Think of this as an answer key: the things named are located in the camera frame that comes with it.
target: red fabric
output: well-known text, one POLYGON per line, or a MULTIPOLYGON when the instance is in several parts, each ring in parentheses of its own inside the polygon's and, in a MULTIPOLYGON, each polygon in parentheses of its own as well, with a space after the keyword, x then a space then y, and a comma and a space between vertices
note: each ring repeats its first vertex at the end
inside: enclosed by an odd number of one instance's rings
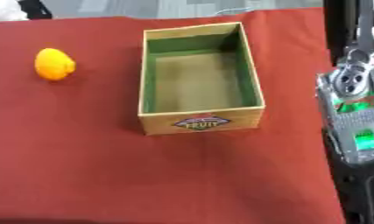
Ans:
POLYGON ((321 9, 0 23, 0 219, 342 223, 314 98, 315 74, 329 69, 321 9), (142 31, 229 21, 249 35, 260 129, 144 136, 142 31), (46 47, 77 61, 71 79, 37 77, 46 47))

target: lemon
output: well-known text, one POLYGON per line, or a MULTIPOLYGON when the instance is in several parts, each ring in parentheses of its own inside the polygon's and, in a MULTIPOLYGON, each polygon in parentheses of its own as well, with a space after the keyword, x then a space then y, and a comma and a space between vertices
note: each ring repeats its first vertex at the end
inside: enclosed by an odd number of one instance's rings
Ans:
POLYGON ((60 81, 73 73, 76 63, 64 52, 46 48, 40 51, 35 59, 38 75, 50 81, 60 81))

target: open box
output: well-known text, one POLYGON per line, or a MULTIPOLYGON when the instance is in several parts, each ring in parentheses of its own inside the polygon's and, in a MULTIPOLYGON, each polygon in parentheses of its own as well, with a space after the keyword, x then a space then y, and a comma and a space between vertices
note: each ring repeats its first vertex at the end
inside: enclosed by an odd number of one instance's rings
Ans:
POLYGON ((265 101, 241 23, 145 31, 143 48, 146 134, 258 126, 265 101))

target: printed logo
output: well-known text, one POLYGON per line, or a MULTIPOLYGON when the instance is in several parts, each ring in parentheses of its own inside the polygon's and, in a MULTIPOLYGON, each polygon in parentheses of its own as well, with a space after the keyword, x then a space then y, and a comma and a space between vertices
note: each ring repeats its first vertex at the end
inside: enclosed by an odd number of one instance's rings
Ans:
POLYGON ((189 130, 208 130, 229 122, 230 120, 223 119, 219 116, 206 116, 188 118, 180 122, 177 122, 174 125, 189 130))

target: robotic arm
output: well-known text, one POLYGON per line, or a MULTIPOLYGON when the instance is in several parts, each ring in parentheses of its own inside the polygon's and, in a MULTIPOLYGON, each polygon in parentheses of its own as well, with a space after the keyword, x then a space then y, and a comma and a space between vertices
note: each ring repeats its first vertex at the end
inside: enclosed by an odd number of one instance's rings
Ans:
POLYGON ((325 0, 336 69, 319 74, 323 139, 348 224, 374 224, 374 0, 325 0))

